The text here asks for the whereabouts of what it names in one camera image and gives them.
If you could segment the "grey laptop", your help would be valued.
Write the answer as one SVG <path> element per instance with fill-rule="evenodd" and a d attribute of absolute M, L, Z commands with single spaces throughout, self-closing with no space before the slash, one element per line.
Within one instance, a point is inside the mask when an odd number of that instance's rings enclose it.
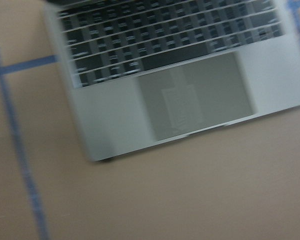
<path fill-rule="evenodd" d="M 283 0 L 47 0 L 44 13 L 91 161 L 300 106 Z"/>

